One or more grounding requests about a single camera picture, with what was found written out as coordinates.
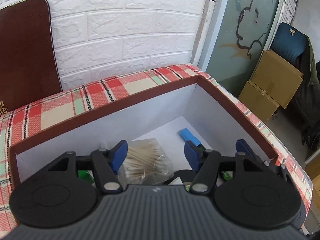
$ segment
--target round black disc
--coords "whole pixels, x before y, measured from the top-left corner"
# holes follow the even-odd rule
[[[57,228],[79,221],[94,207],[90,183],[67,172],[39,172],[18,186],[9,205],[18,222],[36,228]]]
[[[305,219],[306,219],[306,209],[304,207],[303,201],[301,201],[300,210],[299,210],[298,214],[296,215],[295,219],[292,221],[291,224],[295,228],[300,229],[302,227]]]
[[[228,219],[248,228],[273,229],[298,220],[297,190],[271,172],[244,172],[217,188],[214,201]]]

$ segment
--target blue clip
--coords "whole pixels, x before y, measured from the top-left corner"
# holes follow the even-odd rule
[[[184,144],[184,156],[192,170],[198,172],[201,168],[200,159],[203,157],[203,153],[192,141],[186,141]]]
[[[247,144],[247,142],[244,139],[237,140],[236,151],[244,152],[249,156],[251,156],[252,158],[256,159],[256,154],[253,152],[253,150],[250,148],[250,146]]]
[[[128,153],[128,143],[127,141],[120,141],[116,146],[114,146],[110,151],[108,151],[108,158],[110,168],[113,170],[114,174],[118,174],[120,166],[124,162]]]

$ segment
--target glass door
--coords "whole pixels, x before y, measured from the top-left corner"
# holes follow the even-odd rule
[[[234,96],[249,80],[279,0],[228,0],[206,72]]]

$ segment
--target white brick wall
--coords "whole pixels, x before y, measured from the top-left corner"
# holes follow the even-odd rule
[[[0,8],[19,0],[0,0]],[[63,89],[188,63],[204,0],[48,0]]]

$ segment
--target floor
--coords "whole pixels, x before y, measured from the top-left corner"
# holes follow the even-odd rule
[[[305,169],[305,160],[313,152],[301,144],[301,128],[303,124],[290,113],[289,109],[279,109],[266,124],[279,140],[290,151],[300,166]],[[311,208],[305,221],[305,227],[311,234],[320,229],[320,211],[311,203]]]

